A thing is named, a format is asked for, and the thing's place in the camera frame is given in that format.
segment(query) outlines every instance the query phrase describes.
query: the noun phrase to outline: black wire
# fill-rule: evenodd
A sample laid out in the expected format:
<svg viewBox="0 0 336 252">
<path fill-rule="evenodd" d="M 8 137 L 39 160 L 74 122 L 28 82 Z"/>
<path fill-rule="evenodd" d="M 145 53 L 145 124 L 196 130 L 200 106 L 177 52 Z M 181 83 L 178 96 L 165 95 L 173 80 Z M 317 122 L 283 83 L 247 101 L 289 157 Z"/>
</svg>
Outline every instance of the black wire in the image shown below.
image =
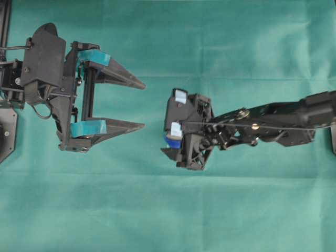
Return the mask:
<svg viewBox="0 0 336 252">
<path fill-rule="evenodd" d="M 27 50 L 30 49 L 29 46 L 10 46 L 10 47 L 0 47 L 0 50 L 8 51 L 8 50 Z"/>
<path fill-rule="evenodd" d="M 50 109 L 49 106 L 47 106 L 47 107 L 48 107 L 48 109 L 50 109 L 50 114 L 47 115 L 47 116 L 41 115 L 39 112 L 37 112 L 37 110 L 36 110 L 36 108 L 35 108 L 34 105 L 31 105 L 31 107 L 33 108 L 33 110 L 35 111 L 35 113 L 37 114 L 37 116 L 40 117 L 41 119 L 47 120 L 47 119 L 49 119 L 51 117 L 51 109 Z"/>
<path fill-rule="evenodd" d="M 181 122 L 186 124 L 202 124 L 202 125 L 224 125 L 224 126 L 236 126 L 236 127 L 259 127 L 265 129 L 274 129 L 274 130 L 317 130 L 317 129 L 327 129 L 332 127 L 332 125 L 328 126 L 318 126 L 314 128 L 300 128 L 300 127 L 276 127 L 276 126 L 267 126 L 267 125 L 260 125 L 256 123 L 256 125 L 252 124 L 239 124 L 239 123 L 227 123 L 227 122 L 219 122 L 219 123 L 212 123 L 212 122 Z"/>
</svg>

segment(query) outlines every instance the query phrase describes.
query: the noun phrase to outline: screw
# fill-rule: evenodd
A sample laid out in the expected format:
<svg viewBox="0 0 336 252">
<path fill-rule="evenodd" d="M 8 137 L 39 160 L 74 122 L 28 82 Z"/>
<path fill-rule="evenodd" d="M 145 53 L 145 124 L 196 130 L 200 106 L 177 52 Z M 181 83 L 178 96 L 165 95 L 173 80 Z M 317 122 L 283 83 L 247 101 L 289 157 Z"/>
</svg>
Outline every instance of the screw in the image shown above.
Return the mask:
<svg viewBox="0 0 336 252">
<path fill-rule="evenodd" d="M 251 128 L 253 130 L 258 130 L 260 128 L 260 126 L 258 124 L 256 124 L 256 123 L 253 123 L 252 126 L 251 126 Z"/>
<path fill-rule="evenodd" d="M 250 114 L 250 111 L 248 109 L 241 109 L 241 110 L 239 110 L 236 119 L 241 120 L 241 119 L 247 117 L 249 114 Z"/>
<path fill-rule="evenodd" d="M 20 83 L 21 83 L 21 78 L 20 78 L 20 77 L 17 77 L 17 78 L 15 79 L 15 84 L 20 85 Z"/>
</svg>

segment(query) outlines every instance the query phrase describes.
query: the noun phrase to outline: green cloth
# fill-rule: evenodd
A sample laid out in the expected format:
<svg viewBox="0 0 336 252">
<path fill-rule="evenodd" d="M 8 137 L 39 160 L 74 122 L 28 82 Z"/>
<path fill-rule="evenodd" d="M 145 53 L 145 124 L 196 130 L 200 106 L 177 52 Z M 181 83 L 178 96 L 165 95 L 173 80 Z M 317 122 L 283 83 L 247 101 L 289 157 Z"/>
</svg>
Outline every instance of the green cloth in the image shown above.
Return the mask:
<svg viewBox="0 0 336 252">
<path fill-rule="evenodd" d="M 0 251 L 336 250 L 328 130 L 303 146 L 216 149 L 203 172 L 160 151 L 172 88 L 210 97 L 216 115 L 336 89 L 333 0 L 13 0 L 8 45 L 48 22 L 67 50 L 99 44 L 147 85 L 96 85 L 93 115 L 146 126 L 61 152 L 52 119 L 18 111 L 0 165 Z"/>
</svg>

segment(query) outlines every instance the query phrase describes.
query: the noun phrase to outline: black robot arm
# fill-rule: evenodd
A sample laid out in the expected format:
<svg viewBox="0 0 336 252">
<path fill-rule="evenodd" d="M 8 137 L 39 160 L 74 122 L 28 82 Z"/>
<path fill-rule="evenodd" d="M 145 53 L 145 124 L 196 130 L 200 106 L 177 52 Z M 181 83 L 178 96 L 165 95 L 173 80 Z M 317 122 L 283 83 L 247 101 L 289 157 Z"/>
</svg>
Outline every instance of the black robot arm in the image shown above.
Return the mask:
<svg viewBox="0 0 336 252">
<path fill-rule="evenodd" d="M 214 146 L 227 150 L 258 140 L 283 146 L 310 143 L 315 130 L 336 122 L 336 91 L 314 94 L 298 102 L 270 103 L 214 117 L 211 100 L 173 89 L 164 131 L 169 148 L 162 151 L 177 166 L 203 170 Z"/>
</svg>

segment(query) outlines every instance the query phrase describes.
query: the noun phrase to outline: white label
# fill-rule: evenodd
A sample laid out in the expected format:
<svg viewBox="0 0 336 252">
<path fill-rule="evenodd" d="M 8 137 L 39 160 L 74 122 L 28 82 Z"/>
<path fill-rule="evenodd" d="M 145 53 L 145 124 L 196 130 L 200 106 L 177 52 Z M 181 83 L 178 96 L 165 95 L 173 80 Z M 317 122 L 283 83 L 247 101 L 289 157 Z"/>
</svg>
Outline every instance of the white label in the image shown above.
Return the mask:
<svg viewBox="0 0 336 252">
<path fill-rule="evenodd" d="M 185 104 L 187 102 L 187 94 L 186 92 L 175 90 L 175 101 L 181 102 Z"/>
<path fill-rule="evenodd" d="M 170 129 L 170 135 L 171 136 L 178 136 L 179 138 L 182 137 L 182 131 L 181 131 L 181 125 L 177 122 L 172 122 L 172 126 Z"/>
</svg>

